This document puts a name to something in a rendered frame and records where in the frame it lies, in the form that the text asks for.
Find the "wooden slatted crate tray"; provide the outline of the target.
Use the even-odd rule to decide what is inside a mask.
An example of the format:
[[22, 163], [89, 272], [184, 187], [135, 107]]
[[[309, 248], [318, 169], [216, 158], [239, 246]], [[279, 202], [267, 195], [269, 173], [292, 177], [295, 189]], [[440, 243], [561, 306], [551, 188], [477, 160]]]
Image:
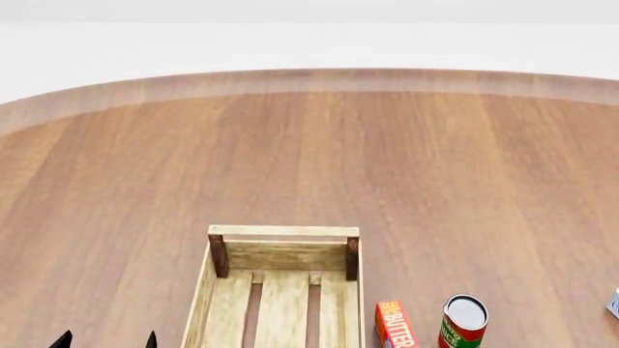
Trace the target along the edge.
[[243, 348], [255, 285], [253, 348], [307, 348], [311, 286], [318, 347], [366, 348], [358, 228], [210, 225], [180, 348]]

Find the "red butter box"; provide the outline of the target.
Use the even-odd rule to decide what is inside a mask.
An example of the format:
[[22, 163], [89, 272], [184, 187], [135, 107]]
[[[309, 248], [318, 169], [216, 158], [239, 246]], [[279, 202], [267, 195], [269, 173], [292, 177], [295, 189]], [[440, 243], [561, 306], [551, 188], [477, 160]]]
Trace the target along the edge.
[[380, 348], [421, 348], [399, 300], [376, 304], [374, 327]]

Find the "red green tomato sauce can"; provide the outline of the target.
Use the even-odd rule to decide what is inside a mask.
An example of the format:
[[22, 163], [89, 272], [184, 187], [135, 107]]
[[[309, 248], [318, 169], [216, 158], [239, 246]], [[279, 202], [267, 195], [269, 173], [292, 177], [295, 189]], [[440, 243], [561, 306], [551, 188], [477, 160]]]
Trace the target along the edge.
[[480, 348], [488, 323], [485, 305], [472, 295], [453, 295], [443, 306], [439, 348]]

